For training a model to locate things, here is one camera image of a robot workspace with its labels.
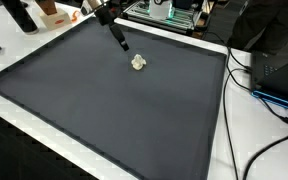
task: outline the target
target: white table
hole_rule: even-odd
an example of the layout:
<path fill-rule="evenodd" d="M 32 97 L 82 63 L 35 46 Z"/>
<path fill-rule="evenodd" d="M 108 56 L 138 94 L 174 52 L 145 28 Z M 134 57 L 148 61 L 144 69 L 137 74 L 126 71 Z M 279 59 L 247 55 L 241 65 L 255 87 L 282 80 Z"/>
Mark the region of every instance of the white table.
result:
<path fill-rule="evenodd" d="M 37 17 L 38 12 L 40 11 L 37 5 L 31 1 L 28 1 L 28 3 L 30 4 L 30 7 L 28 8 L 29 13 L 38 27 L 40 27 L 40 32 L 33 36 L 24 35 L 6 10 L 3 7 L 0 7 L 0 45 L 5 48 L 5 51 L 0 56 L 0 70 L 17 62 L 24 56 L 71 28 L 66 26 L 48 32 Z M 58 6 L 69 12 L 70 15 L 76 10 L 76 8 L 65 5 L 58 4 Z M 80 17 L 78 21 L 81 22 L 84 19 L 85 18 Z M 221 53 L 226 53 L 227 51 L 225 47 L 220 45 L 126 20 L 117 19 L 116 22 L 160 36 L 172 37 L 175 40 L 207 48 L 209 50 Z M 233 53 L 243 64 L 247 65 L 250 63 L 250 54 L 236 50 L 233 50 Z M 232 69 L 238 67 L 232 60 L 230 61 L 230 66 Z M 248 75 L 236 72 L 235 76 L 242 84 L 249 84 Z M 226 97 L 229 126 L 231 129 L 237 166 L 241 177 L 248 159 L 265 145 L 286 136 L 288 134 L 288 125 L 285 125 L 270 114 L 258 100 L 251 97 L 249 93 L 238 88 L 232 81 L 228 84 Z M 281 114 L 285 113 L 285 110 L 280 107 L 274 106 L 273 108 Z M 84 145 L 49 126 L 41 119 L 24 111 L 3 97 L 0 97 L 0 117 L 101 180 L 136 179 Z M 222 105 L 213 143 L 208 179 L 235 179 Z M 288 179 L 288 141 L 262 155 L 252 166 L 248 179 Z"/>

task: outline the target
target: black mat border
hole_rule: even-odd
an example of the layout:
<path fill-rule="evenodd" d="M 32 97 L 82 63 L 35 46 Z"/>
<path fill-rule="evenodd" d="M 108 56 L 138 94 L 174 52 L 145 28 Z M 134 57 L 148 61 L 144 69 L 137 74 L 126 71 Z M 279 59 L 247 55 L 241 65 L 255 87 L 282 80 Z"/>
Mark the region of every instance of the black mat border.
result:
<path fill-rule="evenodd" d="M 2 78 L 3 76 L 5 76 L 7 73 L 15 70 L 17 67 L 23 65 L 25 62 L 27 61 L 30 61 L 32 57 L 35 57 L 35 56 L 39 56 L 42 52 L 44 51 L 47 51 L 47 48 L 49 46 L 53 46 L 53 45 L 56 45 L 56 43 L 59 43 L 61 42 L 61 40 L 64 40 L 66 36 L 70 36 L 74 33 L 77 33 L 79 31 L 80 28 L 82 28 L 83 26 L 85 25 L 88 25 L 88 24 L 92 24 L 94 23 L 95 21 L 95 18 L 94 17 L 90 17 L 88 18 L 87 20 L 84 20 L 83 22 L 81 22 L 80 24 L 76 25 L 75 27 L 73 27 L 72 29 L 66 31 L 65 33 L 63 33 L 62 35 L 56 37 L 55 39 L 51 40 L 49 43 L 43 45 L 42 47 L 38 48 L 36 51 L 33 51 L 32 53 L 30 53 L 29 55 L 25 56 L 23 59 L 19 60 L 18 62 L 12 64 L 11 66 L 5 68 L 4 70 L 0 71 L 0 78 Z M 128 27 L 128 26 L 124 26 L 124 25 L 121 25 L 119 24 L 119 26 L 121 27 L 125 27 L 127 28 L 128 30 L 135 30 L 135 31 L 140 31 L 138 29 L 135 29 L 135 28 L 132 28 L 132 27 Z M 221 84 L 220 85 L 220 88 L 217 90 L 218 92 L 216 93 L 217 96 L 219 96 L 218 98 L 218 102 L 216 103 L 217 104 L 217 115 L 219 113 L 219 107 L 220 107 L 220 101 L 221 101 L 221 96 L 222 96 L 222 89 L 223 89 L 223 82 L 224 82 L 224 70 L 225 70 L 225 65 L 226 65 L 226 61 L 227 61 L 227 55 L 226 54 L 222 54 L 222 53 L 218 53 L 218 52 L 215 52 L 215 51 L 211 51 L 211 50 L 207 50 L 207 49 L 203 49 L 203 48 L 200 48 L 200 47 L 197 47 L 197 46 L 193 46 L 191 44 L 187 44 L 187 43 L 184 43 L 184 42 L 181 42 L 181 41 L 177 41 L 177 40 L 173 40 L 173 39 L 169 39 L 169 38 L 165 38 L 165 37 L 161 37 L 161 36 L 158 36 L 156 34 L 152 34 L 152 33 L 148 33 L 148 32 L 144 32 L 144 31 L 140 31 L 140 33 L 143 33 L 145 34 L 146 36 L 149 36 L 151 37 L 151 39 L 155 39 L 155 40 L 164 40 L 164 41 L 167 41 L 168 43 L 170 44 L 175 44 L 175 45 L 178 45 L 179 43 L 184 45 L 183 47 L 179 47 L 179 48 L 192 48 L 192 49 L 198 49 L 199 50 L 199 53 L 201 54 L 206 54 L 206 55 L 209 55 L 209 56 L 222 56 L 223 57 L 223 61 L 224 61 L 224 66 L 223 66 L 223 69 L 222 69 L 222 72 L 220 72 L 221 74 L 223 74 L 223 79 L 221 80 Z M 53 126 L 54 128 L 56 128 L 57 130 L 60 130 L 61 132 L 65 133 L 66 135 L 68 135 L 69 137 L 73 138 L 74 140 L 80 142 L 81 144 L 85 145 L 86 147 L 90 148 L 92 151 L 94 151 L 95 153 L 97 153 L 98 155 L 102 156 L 103 158 L 109 160 L 110 162 L 114 163 L 115 165 L 119 166 L 120 168 L 122 168 L 123 170 L 125 170 L 126 172 L 132 174 L 133 176 L 135 176 L 136 178 L 138 179 L 141 179 L 141 180 L 146 180 L 148 178 L 144 177 L 143 175 L 141 175 L 140 173 L 138 173 L 136 171 L 136 169 L 132 169 L 130 167 L 128 167 L 127 165 L 123 164 L 122 162 L 120 162 L 119 160 L 115 159 L 114 157 L 110 156 L 109 154 L 103 152 L 102 150 L 100 150 L 99 148 L 97 148 L 96 146 L 88 143 L 87 141 L 81 139 L 79 136 L 76 136 L 74 135 L 73 133 L 69 132 L 68 130 L 62 128 L 61 126 L 57 125 L 55 122 L 49 120 L 48 118 L 44 117 L 43 115 L 41 115 L 40 113 L 38 112 L 35 112 L 34 110 L 26 107 L 24 104 L 14 100 L 12 97 L 4 94 L 2 91 L 0 91 L 0 95 L 2 97 L 4 97 L 5 99 L 11 101 L 12 103 L 14 103 L 15 105 L 23 108 L 25 111 L 31 113 L 32 115 L 34 116 L 37 116 L 39 117 L 40 119 L 42 119 L 43 121 L 45 121 L 46 123 L 48 123 L 49 125 Z M 211 130 L 212 132 L 212 140 L 210 141 L 210 145 L 209 145 L 209 161 L 207 162 L 208 165 L 207 165 L 207 169 L 205 171 L 205 174 L 204 175 L 201 175 L 201 177 L 207 177 L 207 174 L 208 174 L 208 169 L 209 169 L 209 164 L 210 164 L 210 158 L 211 158 L 211 152 L 212 152 L 212 145 L 213 145 L 213 140 L 214 140 L 214 134 L 215 134 L 215 129 L 216 129 L 216 125 L 215 127 Z"/>

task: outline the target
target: floor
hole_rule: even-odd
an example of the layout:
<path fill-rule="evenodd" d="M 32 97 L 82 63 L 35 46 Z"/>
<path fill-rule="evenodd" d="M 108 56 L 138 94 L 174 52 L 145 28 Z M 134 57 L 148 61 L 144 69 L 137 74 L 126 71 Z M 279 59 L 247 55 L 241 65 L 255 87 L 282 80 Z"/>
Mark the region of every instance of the floor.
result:
<path fill-rule="evenodd" d="M 209 31 L 217 33 L 222 39 L 227 41 L 232 33 L 235 20 L 239 16 L 239 11 L 244 5 L 244 2 L 245 0 L 231 0 L 225 9 L 214 9 Z M 216 37 L 211 34 L 207 35 L 204 40 L 222 44 Z M 288 58 L 288 44 L 281 50 L 278 56 Z"/>

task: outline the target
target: cable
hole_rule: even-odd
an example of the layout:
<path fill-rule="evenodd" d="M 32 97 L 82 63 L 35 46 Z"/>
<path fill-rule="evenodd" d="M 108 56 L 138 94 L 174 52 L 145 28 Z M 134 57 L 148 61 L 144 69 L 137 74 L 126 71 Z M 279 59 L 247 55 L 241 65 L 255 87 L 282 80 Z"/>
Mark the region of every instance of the cable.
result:
<path fill-rule="evenodd" d="M 273 109 L 267 104 L 267 102 L 265 100 L 263 100 L 262 98 L 259 98 L 266 106 L 266 108 L 273 114 L 275 115 L 276 117 L 278 117 L 281 121 L 283 121 L 284 123 L 288 124 L 288 118 L 287 117 L 282 117 L 280 115 L 278 115 L 276 112 L 273 111 Z M 243 175 L 243 180 L 246 180 L 247 179 L 247 175 L 248 175 L 248 172 L 253 164 L 253 162 L 261 155 L 263 154 L 264 152 L 266 152 L 267 150 L 269 150 L 270 148 L 274 147 L 275 145 L 279 144 L 279 143 L 282 143 L 284 141 L 288 140 L 288 136 L 282 138 L 282 139 L 279 139 L 267 146 L 265 146 L 264 148 L 262 148 L 260 151 L 258 151 L 257 153 L 254 154 L 254 156 L 248 161 L 247 165 L 246 165 L 246 168 L 245 168 L 245 172 L 244 172 L 244 175 Z"/>
<path fill-rule="evenodd" d="M 216 36 L 216 37 L 223 43 L 223 45 L 225 45 L 225 47 L 226 47 L 227 50 L 228 50 L 228 54 L 233 57 L 234 61 L 235 61 L 237 64 L 239 64 L 240 66 L 242 66 L 243 68 L 245 68 L 245 69 L 247 69 L 247 70 L 249 70 L 249 71 L 252 71 L 252 68 L 251 68 L 251 67 L 243 65 L 241 62 L 239 62 L 239 61 L 235 58 L 235 56 L 234 56 L 233 53 L 232 53 L 231 48 L 227 46 L 227 44 L 225 43 L 225 41 L 224 41 L 218 34 L 216 34 L 216 33 L 214 33 L 214 32 L 207 32 L 207 33 L 208 33 L 208 34 L 213 34 L 214 36 Z"/>
<path fill-rule="evenodd" d="M 215 35 L 227 48 L 228 50 L 228 59 L 227 59 L 227 63 L 226 63 L 226 68 L 228 69 L 228 72 L 229 72 L 229 76 L 227 77 L 226 79 L 226 82 L 225 82 L 225 85 L 224 85 L 224 91 L 223 91 L 223 107 L 224 107 L 224 118 L 225 118 L 225 125 L 226 125 L 226 130 L 227 130 L 227 135 L 228 135 L 228 139 L 229 139 L 229 145 L 230 145 L 230 149 L 231 149 L 231 155 L 232 155 L 232 161 L 233 161 L 233 165 L 234 165 L 234 171 L 235 171 L 235 176 L 236 176 L 236 180 L 238 180 L 238 172 L 237 172 L 237 167 L 236 167 L 236 161 L 235 161 L 235 156 L 234 156 L 234 149 L 233 149 L 233 146 L 232 146 L 232 141 L 231 141 L 231 137 L 230 137 L 230 130 L 229 130 L 229 127 L 228 127 L 228 118 L 227 118 L 227 112 L 226 112 L 226 87 L 227 87 L 227 83 L 228 83 L 228 80 L 230 77 L 232 77 L 232 79 L 234 80 L 234 82 L 240 86 L 241 88 L 243 88 L 244 90 L 247 90 L 247 91 L 251 91 L 249 88 L 245 87 L 245 86 L 242 86 L 241 84 L 239 84 L 236 79 L 234 78 L 233 76 L 233 72 L 234 71 L 244 71 L 246 73 L 250 73 L 252 71 L 252 69 L 249 67 L 249 66 L 245 66 L 243 65 L 242 63 L 240 63 L 233 55 L 232 51 L 231 51 L 231 48 L 227 46 L 227 44 L 224 42 L 224 40 L 222 38 L 220 38 L 216 33 L 213 33 L 213 32 L 207 32 L 209 34 L 213 34 Z M 229 64 L 229 59 L 230 59 L 230 56 L 233 57 L 233 59 L 235 60 L 236 63 L 238 63 L 240 66 L 242 66 L 243 68 L 245 69 L 234 69 L 234 70 L 230 70 L 228 64 Z M 281 121 L 283 121 L 284 123 L 288 124 L 288 118 L 287 117 L 282 117 L 280 115 L 278 115 L 277 113 L 275 113 L 272 108 L 267 104 L 266 101 L 264 101 L 262 98 L 260 98 L 261 101 L 263 101 L 263 103 L 265 104 L 265 106 L 269 109 L 269 111 L 275 115 L 276 117 L 278 117 Z M 246 165 L 246 169 L 245 169 L 245 172 L 243 174 L 243 180 L 247 180 L 247 175 L 248 175 L 248 172 L 252 166 L 252 164 L 254 163 L 254 161 L 260 156 L 262 155 L 264 152 L 266 152 L 267 150 L 269 150 L 270 148 L 276 146 L 277 144 L 279 143 L 282 143 L 284 141 L 288 140 L 288 136 L 284 137 L 284 138 L 281 138 L 267 146 L 265 146 L 264 148 L 262 148 L 260 151 L 258 151 L 257 153 L 254 154 L 254 156 L 248 161 L 247 165 Z"/>
<path fill-rule="evenodd" d="M 225 81 L 224 90 L 223 90 L 223 108 L 224 108 L 225 126 L 226 126 L 226 132 L 227 132 L 228 141 L 229 141 L 229 145 L 230 145 L 230 149 L 231 149 L 231 156 L 232 156 L 232 161 L 233 161 L 233 165 L 234 165 L 235 177 L 236 177 L 236 180 L 238 180 L 236 160 L 235 160 L 235 156 L 234 156 L 234 149 L 233 149 L 233 145 L 232 145 L 230 129 L 228 127 L 228 118 L 227 118 L 227 112 L 226 112 L 226 87 L 227 87 L 227 83 L 228 83 L 228 80 L 230 79 L 230 77 L 234 77 L 233 76 L 234 71 L 244 71 L 244 72 L 248 72 L 248 71 L 245 69 L 233 69 L 232 71 L 230 71 L 230 73 L 229 73 L 229 75 Z"/>
<path fill-rule="evenodd" d="M 246 169 L 245 169 L 245 172 L 244 172 L 244 175 L 243 175 L 243 180 L 246 180 L 247 179 L 247 175 L 248 175 L 248 172 L 253 164 L 253 162 L 260 156 L 262 155 L 265 151 L 269 150 L 270 148 L 272 148 L 273 146 L 281 143 L 281 142 L 284 142 L 288 140 L 288 136 L 282 138 L 282 139 L 279 139 L 267 146 L 265 146 L 263 149 L 261 149 L 260 151 L 258 151 L 257 153 L 255 153 L 255 155 L 249 160 L 249 162 L 247 163 L 246 165 Z"/>

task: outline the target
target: bottle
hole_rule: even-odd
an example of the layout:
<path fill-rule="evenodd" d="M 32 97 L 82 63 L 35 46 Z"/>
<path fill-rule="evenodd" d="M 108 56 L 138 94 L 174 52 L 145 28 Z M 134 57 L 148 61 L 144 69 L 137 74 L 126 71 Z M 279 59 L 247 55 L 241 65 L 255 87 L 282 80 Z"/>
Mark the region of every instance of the bottle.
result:
<path fill-rule="evenodd" d="M 20 0 L 1 0 L 1 2 L 25 34 L 32 35 L 38 32 L 36 24 Z"/>

